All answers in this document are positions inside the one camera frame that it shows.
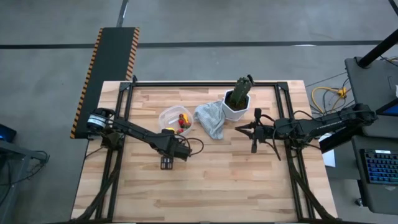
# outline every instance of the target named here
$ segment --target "black keyboard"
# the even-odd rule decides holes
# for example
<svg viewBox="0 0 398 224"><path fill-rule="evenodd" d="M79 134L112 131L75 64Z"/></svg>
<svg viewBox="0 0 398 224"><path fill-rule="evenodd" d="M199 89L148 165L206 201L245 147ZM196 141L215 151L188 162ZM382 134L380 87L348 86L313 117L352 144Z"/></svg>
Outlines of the black keyboard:
<svg viewBox="0 0 398 224"><path fill-rule="evenodd" d="M372 184L398 185L398 151L362 151L368 181Z"/></svg>

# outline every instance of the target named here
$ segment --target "black rubber mat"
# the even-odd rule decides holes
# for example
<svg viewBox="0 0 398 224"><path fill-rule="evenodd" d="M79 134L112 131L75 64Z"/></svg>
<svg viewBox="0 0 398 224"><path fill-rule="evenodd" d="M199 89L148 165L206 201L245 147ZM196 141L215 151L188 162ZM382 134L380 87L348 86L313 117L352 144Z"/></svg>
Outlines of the black rubber mat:
<svg viewBox="0 0 398 224"><path fill-rule="evenodd" d="M71 138L87 138L86 122L98 105L104 81L131 80L138 38L139 28L135 27L99 30L81 91Z"/></svg>

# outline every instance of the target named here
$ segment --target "red pepper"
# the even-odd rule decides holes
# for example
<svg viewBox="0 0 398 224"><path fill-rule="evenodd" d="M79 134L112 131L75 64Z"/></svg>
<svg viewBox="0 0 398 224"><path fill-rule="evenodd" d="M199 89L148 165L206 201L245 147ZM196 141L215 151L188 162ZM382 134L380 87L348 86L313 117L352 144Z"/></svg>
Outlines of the red pepper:
<svg viewBox="0 0 398 224"><path fill-rule="evenodd" d="M183 119L179 119L178 124L180 125L181 128L183 128L183 125L185 124Z"/></svg>

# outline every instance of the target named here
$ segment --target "wooden table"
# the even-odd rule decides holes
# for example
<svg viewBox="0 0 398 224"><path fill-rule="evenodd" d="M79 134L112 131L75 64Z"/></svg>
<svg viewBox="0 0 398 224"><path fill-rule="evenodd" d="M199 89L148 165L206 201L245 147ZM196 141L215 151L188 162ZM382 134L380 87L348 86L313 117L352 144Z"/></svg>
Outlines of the wooden table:
<svg viewBox="0 0 398 224"><path fill-rule="evenodd" d="M114 109L120 82L104 82L98 107ZM294 110L310 113L303 81L288 81ZM196 106L222 99L228 87L135 87L130 122L159 132L158 116L168 107L183 105L193 114ZM278 118L275 92L271 87L254 87L251 105L241 121L226 121L224 139L212 140L200 123L193 124L187 137L205 143L201 154L187 162L176 159L173 170L160 170L160 156L146 143L128 137L124 147L114 222L288 222L297 221L285 149L277 148L282 161L266 144L251 154L251 141L234 130L254 120L254 109ZM306 118L297 114L296 118ZM87 153L99 148L89 143ZM194 144L193 150L200 145ZM84 163L72 218L78 217L100 189L106 150L91 155ZM312 192L337 216L321 152L308 147L303 157ZM302 208L306 213L303 193Z"/></svg>

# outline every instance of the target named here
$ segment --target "blue monitor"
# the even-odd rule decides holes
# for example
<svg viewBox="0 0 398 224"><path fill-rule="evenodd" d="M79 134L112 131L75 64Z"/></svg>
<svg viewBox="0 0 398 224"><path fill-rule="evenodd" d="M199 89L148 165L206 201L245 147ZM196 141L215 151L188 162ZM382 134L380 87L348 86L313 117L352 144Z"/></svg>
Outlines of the blue monitor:
<svg viewBox="0 0 398 224"><path fill-rule="evenodd" d="M398 99L382 106L380 109L376 110L376 113L384 116L398 116Z"/></svg>
<svg viewBox="0 0 398 224"><path fill-rule="evenodd" d="M12 142L16 134L13 129L0 124L0 141Z"/></svg>

